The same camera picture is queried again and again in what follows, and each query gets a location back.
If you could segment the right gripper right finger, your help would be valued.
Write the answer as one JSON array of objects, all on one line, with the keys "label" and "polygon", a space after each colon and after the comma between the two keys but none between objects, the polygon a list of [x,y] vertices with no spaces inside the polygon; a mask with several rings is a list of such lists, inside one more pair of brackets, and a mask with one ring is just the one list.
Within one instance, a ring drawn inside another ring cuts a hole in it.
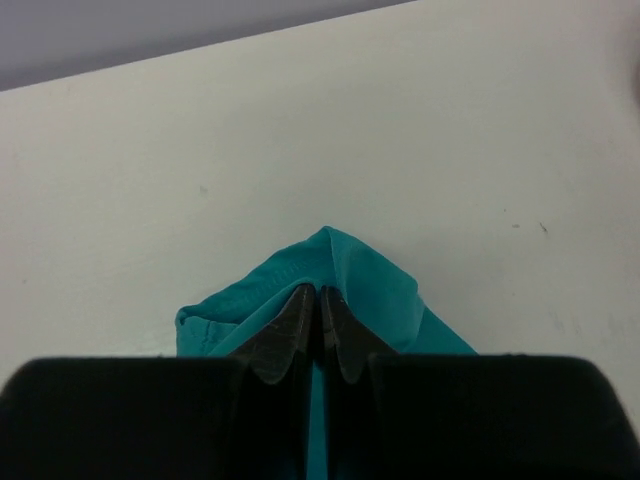
[{"label": "right gripper right finger", "polygon": [[325,372],[356,384],[372,355],[387,355],[388,344],[360,322],[335,287],[320,293]]}]

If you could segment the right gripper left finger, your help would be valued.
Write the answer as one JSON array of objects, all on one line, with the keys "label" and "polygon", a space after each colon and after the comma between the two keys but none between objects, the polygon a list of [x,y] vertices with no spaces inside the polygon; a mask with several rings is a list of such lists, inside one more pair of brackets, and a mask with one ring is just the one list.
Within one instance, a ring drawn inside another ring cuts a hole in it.
[{"label": "right gripper left finger", "polygon": [[241,361],[265,385],[308,385],[315,287],[297,286],[278,314],[227,357]]}]

